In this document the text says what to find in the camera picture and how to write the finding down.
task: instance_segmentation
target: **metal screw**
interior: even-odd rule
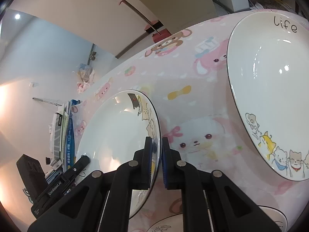
[[[176,164],[180,167],[184,167],[187,163],[184,160],[179,160],[176,162]]]
[[[137,165],[138,165],[138,162],[136,160],[129,161],[129,166],[130,167],[136,167]]]
[[[93,178],[99,178],[101,175],[102,175],[102,172],[99,170],[93,171],[91,174]]]
[[[215,177],[220,178],[220,177],[222,176],[222,172],[219,171],[219,170],[215,170],[215,171],[213,171],[213,175],[214,175]]]

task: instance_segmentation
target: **table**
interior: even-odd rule
[[[283,212],[289,228],[309,200],[309,181],[286,180],[265,163],[238,115],[228,81],[230,34],[242,18],[256,12],[230,14],[189,27],[110,71],[89,88],[94,93],[74,108],[75,147],[106,99],[122,90],[139,90],[151,99],[162,135],[183,160],[200,170],[222,170],[256,204]],[[306,19],[280,13],[309,30]],[[145,232],[178,213],[180,191],[164,189],[160,169],[149,199],[130,219],[128,231]]]

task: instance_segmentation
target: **metal rod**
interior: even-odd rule
[[[127,0],[121,0],[121,2],[119,3],[119,5],[120,5],[122,2],[123,2],[125,5],[127,5],[131,10],[133,10],[137,15],[139,15],[145,22],[147,22],[147,23],[150,25],[150,27],[151,27],[155,32],[157,32],[159,35],[161,35],[161,34],[153,27],[151,21],[149,21],[149,20],[147,19],[147,17],[145,17],[141,12],[139,12],[132,4],[130,4]]]
[[[55,106],[62,106],[62,104],[57,104],[57,103],[49,102],[49,101],[46,101],[46,100],[43,100],[43,99],[38,99],[38,98],[32,98],[32,99],[34,99],[36,101],[44,102],[44,103],[53,104]]]

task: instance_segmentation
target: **yellow bone print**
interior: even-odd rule
[[[187,85],[184,88],[182,88],[181,90],[177,90],[177,91],[173,91],[173,92],[169,93],[167,95],[167,98],[169,100],[173,100],[173,99],[177,98],[180,95],[189,94],[190,92],[191,92],[191,85]]]

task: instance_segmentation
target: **white ceramic bowl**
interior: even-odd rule
[[[151,187],[157,175],[161,134],[155,109],[150,100],[136,90],[125,90],[106,100],[93,115],[81,138],[77,158],[87,155],[89,165],[76,178],[80,183],[94,170],[107,173],[133,159],[143,149],[147,136],[153,138]],[[133,190],[130,217],[142,207],[149,190]]]
[[[257,150],[286,179],[309,178],[309,32],[293,19],[258,12],[228,43],[228,75]]]

